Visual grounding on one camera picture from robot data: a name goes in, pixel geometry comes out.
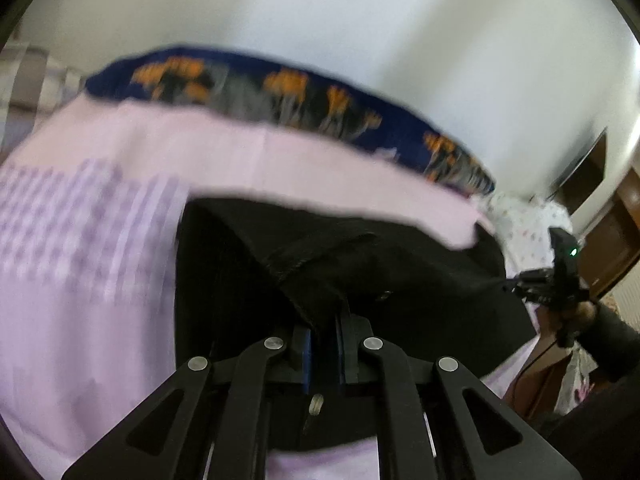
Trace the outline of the right hand in dark sleeve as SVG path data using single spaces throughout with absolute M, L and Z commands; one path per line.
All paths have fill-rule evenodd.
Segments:
M 591 301 L 584 301 L 578 304 L 574 311 L 574 332 L 582 334 L 596 319 L 600 307 Z

